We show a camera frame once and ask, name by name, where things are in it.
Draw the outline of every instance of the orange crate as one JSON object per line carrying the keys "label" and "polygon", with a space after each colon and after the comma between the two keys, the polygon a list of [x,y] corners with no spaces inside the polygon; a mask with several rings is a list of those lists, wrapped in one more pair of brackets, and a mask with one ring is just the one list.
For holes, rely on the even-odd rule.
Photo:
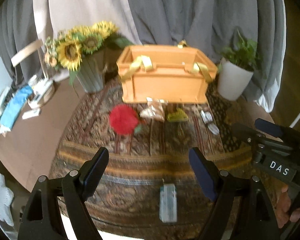
{"label": "orange crate", "polygon": [[146,98],[168,100],[170,103],[205,103],[208,84],[201,73],[190,74],[195,62],[208,67],[209,74],[215,79],[216,65],[200,50],[166,45],[128,46],[120,55],[117,65],[119,75],[123,76],[130,64],[138,56],[148,56],[153,70],[137,70],[131,78],[122,83],[123,101],[144,103]]}

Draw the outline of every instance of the rug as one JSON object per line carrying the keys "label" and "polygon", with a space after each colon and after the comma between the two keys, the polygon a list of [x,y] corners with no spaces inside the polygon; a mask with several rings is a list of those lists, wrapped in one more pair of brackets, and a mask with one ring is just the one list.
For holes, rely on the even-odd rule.
{"label": "rug", "polygon": [[[207,98],[209,104],[181,105],[188,122],[146,120],[141,133],[119,136],[109,126],[109,112],[122,103],[122,87],[117,79],[110,81],[102,91],[86,94],[81,100],[60,140],[49,178],[79,169],[99,147],[106,147],[109,164],[86,207],[99,230],[144,239],[194,238],[209,216],[212,203],[201,192],[188,162],[191,147],[199,147],[219,169],[227,169],[234,176],[258,175],[276,201],[269,176],[250,166],[249,148],[231,135],[228,115],[239,119],[245,115],[221,99],[213,84]],[[146,105],[131,107],[139,113]],[[213,113],[220,135],[206,128],[200,116],[202,109]],[[165,224],[159,218],[160,187],[164,183],[176,185],[177,223]],[[234,203],[228,228],[234,226],[238,204]],[[62,198],[59,205],[67,215]]]}

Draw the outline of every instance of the finger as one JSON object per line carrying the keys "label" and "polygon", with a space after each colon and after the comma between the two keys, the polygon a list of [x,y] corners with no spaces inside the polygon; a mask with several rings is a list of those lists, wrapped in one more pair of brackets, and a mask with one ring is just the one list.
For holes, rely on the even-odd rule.
{"label": "finger", "polygon": [[288,196],[287,192],[284,192],[280,195],[279,201],[277,203],[277,209],[281,209],[284,213],[288,212],[291,206],[291,199]]}
{"label": "finger", "polygon": [[287,192],[288,191],[288,185],[284,185],[281,189],[281,192],[284,193],[284,192]]}
{"label": "finger", "polygon": [[275,211],[275,216],[277,218],[279,228],[282,228],[289,221],[289,215],[283,212],[281,209],[277,209]]}
{"label": "finger", "polygon": [[297,208],[295,211],[292,212],[290,216],[291,222],[297,222],[300,219],[300,208]]}

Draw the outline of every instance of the silver bolt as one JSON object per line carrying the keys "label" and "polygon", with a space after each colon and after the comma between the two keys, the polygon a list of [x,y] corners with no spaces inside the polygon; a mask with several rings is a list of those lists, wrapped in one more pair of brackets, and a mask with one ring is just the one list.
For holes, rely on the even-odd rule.
{"label": "silver bolt", "polygon": [[73,170],[73,171],[70,171],[69,174],[70,174],[71,177],[74,177],[74,176],[78,175],[78,171],[77,170]]}
{"label": "silver bolt", "polygon": [[223,176],[223,177],[226,177],[229,175],[229,172],[228,171],[225,171],[225,170],[221,170],[220,171],[220,175]]}
{"label": "silver bolt", "polygon": [[256,175],[252,176],[252,179],[253,179],[254,182],[259,182],[260,181],[259,177],[256,176]]}
{"label": "silver bolt", "polygon": [[44,182],[46,180],[46,176],[40,176],[38,181],[39,182]]}

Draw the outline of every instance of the blue package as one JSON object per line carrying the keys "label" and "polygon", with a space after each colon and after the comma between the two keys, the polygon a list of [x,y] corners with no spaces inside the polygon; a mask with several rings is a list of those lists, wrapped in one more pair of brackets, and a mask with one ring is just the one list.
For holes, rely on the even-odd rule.
{"label": "blue package", "polygon": [[6,109],[4,110],[1,118],[0,118],[0,124],[4,127],[12,129],[15,121],[17,120],[20,111],[27,101],[28,97],[33,93],[33,90],[30,86],[25,86],[21,89],[19,89],[16,92],[16,95],[14,98],[10,100],[8,103]]}

